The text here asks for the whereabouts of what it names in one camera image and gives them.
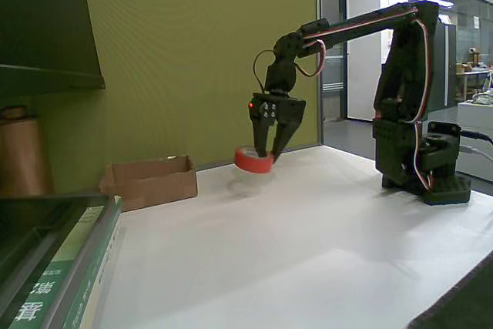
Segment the red tape roll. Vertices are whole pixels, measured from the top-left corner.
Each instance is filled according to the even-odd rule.
[[[273,162],[272,154],[259,157],[252,148],[238,148],[234,156],[235,165],[251,173],[268,173],[272,169]]]

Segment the copper cylinder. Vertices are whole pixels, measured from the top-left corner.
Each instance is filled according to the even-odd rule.
[[[39,121],[25,108],[2,111],[0,121],[0,195],[34,196],[53,193]]]

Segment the black cable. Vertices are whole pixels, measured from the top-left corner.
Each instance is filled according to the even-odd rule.
[[[262,54],[264,54],[266,52],[272,52],[272,53],[274,53],[274,55],[276,55],[276,52],[274,50],[272,50],[272,49],[264,49],[262,52],[260,52],[259,54],[257,54],[257,56],[255,57],[255,59],[253,60],[253,75],[255,76],[255,79],[257,79],[257,81],[258,81],[258,83],[260,85],[260,88],[262,89],[262,94],[265,93],[265,88],[263,87],[262,82],[260,82],[259,76],[257,76],[257,71],[255,70],[255,65],[257,64],[258,58]]]
[[[466,138],[484,140],[486,142],[490,142],[493,145],[493,139],[492,138],[490,138],[486,134],[479,133],[477,131],[462,130],[461,135],[465,136]]]

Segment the white wire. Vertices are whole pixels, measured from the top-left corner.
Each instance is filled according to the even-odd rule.
[[[300,71],[306,77],[314,77],[314,76],[320,75],[320,73],[322,72],[322,70],[324,69],[324,66],[325,66],[325,57],[327,56],[327,49],[325,48],[325,43],[322,40],[317,39],[314,42],[311,42],[309,44],[303,45],[303,47],[304,48],[308,48],[309,46],[315,45],[317,43],[320,44],[320,47],[322,48],[322,53],[321,53],[321,56],[320,56],[319,66],[318,66],[317,70],[314,73],[306,72],[304,69],[302,69],[300,67],[300,65],[298,65],[297,63],[294,63],[294,65],[296,66],[296,68],[298,69],[298,71]]]
[[[421,20],[415,19],[413,22],[416,22],[421,27],[421,30],[423,31],[424,60],[425,60],[425,62],[424,62],[424,88],[423,88],[423,95],[421,96],[421,103],[419,105],[418,111],[416,112],[416,116],[411,121],[406,121],[406,123],[415,123],[416,121],[421,119],[421,117],[423,116],[424,112],[422,112],[422,111],[424,110],[424,105],[426,103],[426,99],[427,99],[427,95],[428,95],[428,86],[430,84],[430,82],[429,82],[430,76],[429,76],[429,71],[428,71],[428,63],[429,63],[429,59],[428,59],[428,54],[429,54],[428,31],[426,29],[426,26],[424,25],[424,23]]]
[[[429,85],[429,75],[428,75],[428,31],[426,29],[426,26],[422,21],[419,19],[415,19],[413,22],[416,22],[420,27],[421,30],[423,31],[423,39],[424,39],[424,88],[423,88],[423,95],[421,96],[421,103],[419,105],[419,109],[416,112],[416,116],[411,120],[411,121],[405,121],[406,123],[411,123],[414,124],[414,135],[416,138],[416,143],[414,146],[414,155],[413,155],[413,166],[414,166],[414,172],[416,173],[416,176],[418,179],[421,181],[421,184],[423,184],[424,188],[426,190],[429,190],[431,188],[431,181],[430,178],[428,177],[428,181],[426,178],[421,174],[420,170],[418,169],[418,152],[419,152],[419,120],[423,116],[424,112],[424,105],[426,103],[427,95],[428,95],[428,85]]]
[[[463,153],[478,154],[480,156],[483,156],[487,160],[493,162],[493,157],[489,156],[488,154],[482,152],[479,149],[473,148],[472,146],[459,146],[459,150]]]
[[[419,150],[419,123],[418,122],[414,123],[414,134],[416,137],[416,143],[414,146],[414,155],[413,155],[414,172],[418,176],[418,178],[421,181],[421,184],[423,184],[424,188],[426,190],[429,190],[430,184],[427,182],[427,180],[424,178],[423,174],[420,173],[420,171],[418,169],[418,150]]]

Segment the floor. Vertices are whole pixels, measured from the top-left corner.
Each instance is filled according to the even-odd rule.
[[[433,112],[428,120],[457,122],[457,108]],[[371,123],[343,120],[324,124],[324,144],[375,160],[375,140],[371,135]],[[493,196],[493,183],[462,174],[471,179],[471,188]]]

